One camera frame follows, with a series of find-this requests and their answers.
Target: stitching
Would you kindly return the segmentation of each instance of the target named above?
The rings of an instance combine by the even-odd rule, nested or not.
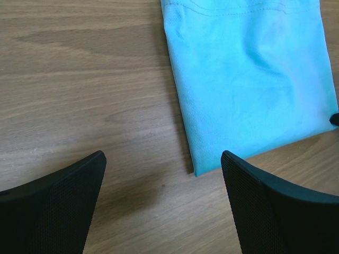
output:
[[[236,13],[226,13],[226,14],[207,15],[207,14],[203,14],[203,13],[201,13],[201,12],[197,12],[196,10],[194,10],[194,9],[192,9],[192,8],[189,8],[188,6],[183,5],[183,4],[181,4],[181,3],[169,3],[169,4],[165,4],[164,7],[167,6],[167,5],[182,6],[182,7],[187,8],[188,10],[191,10],[191,11],[193,11],[193,12],[195,12],[195,13],[198,13],[198,14],[200,14],[200,15],[207,16],[207,17],[241,15],[241,14],[248,14],[248,13],[253,13],[253,12],[263,11],[263,10],[274,10],[274,11],[279,11],[279,12],[283,12],[283,13],[286,14],[286,15],[292,14],[292,13],[296,13],[296,12],[287,13],[287,12],[284,11],[284,10],[280,10],[280,9],[276,9],[276,8],[262,8],[262,9],[252,10],[252,11],[249,11],[249,12],[236,12]],[[304,9],[303,11],[300,11],[300,12],[298,12],[298,13],[308,12],[308,11],[310,11],[310,10],[318,9],[318,8],[319,8],[319,6],[313,7],[313,8],[308,8],[308,9]]]
[[[199,4],[197,4],[196,2],[189,0],[191,3],[195,4],[197,7],[202,8],[204,10],[209,10],[209,11],[217,11],[217,10],[230,10],[230,9],[237,9],[237,8],[245,8],[245,7],[251,7],[251,6],[255,6],[255,5],[261,5],[261,4],[280,4],[282,6],[284,6],[286,9],[300,9],[303,7],[294,7],[294,8],[288,8],[286,7],[286,5],[282,4],[282,3],[277,3],[277,2],[260,2],[260,3],[256,3],[256,4],[250,4],[250,5],[244,5],[244,6],[238,6],[238,7],[229,7],[229,8],[215,8],[215,9],[209,9],[209,8],[204,8],[202,6],[200,6]]]

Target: blue pouch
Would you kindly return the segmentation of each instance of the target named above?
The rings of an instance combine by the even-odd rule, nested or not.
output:
[[[334,129],[319,0],[161,3],[196,176]]]

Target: blue fabric bag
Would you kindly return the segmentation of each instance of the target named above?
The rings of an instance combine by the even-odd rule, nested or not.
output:
[[[333,130],[319,0],[161,0],[195,175]]]

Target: table surface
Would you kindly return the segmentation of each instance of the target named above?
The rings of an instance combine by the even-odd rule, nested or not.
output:
[[[85,253],[240,253],[221,170],[195,178],[159,0],[0,4],[0,191],[103,150]],[[323,0],[339,87],[339,1]],[[339,130],[249,161],[339,195]]]

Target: wood grain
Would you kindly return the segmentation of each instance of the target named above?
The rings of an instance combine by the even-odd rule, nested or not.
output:
[[[339,2],[322,12],[339,84]],[[85,253],[240,253],[221,170],[192,175],[162,22],[158,0],[0,3],[0,191],[101,149]],[[249,161],[339,195],[338,153],[334,131]]]

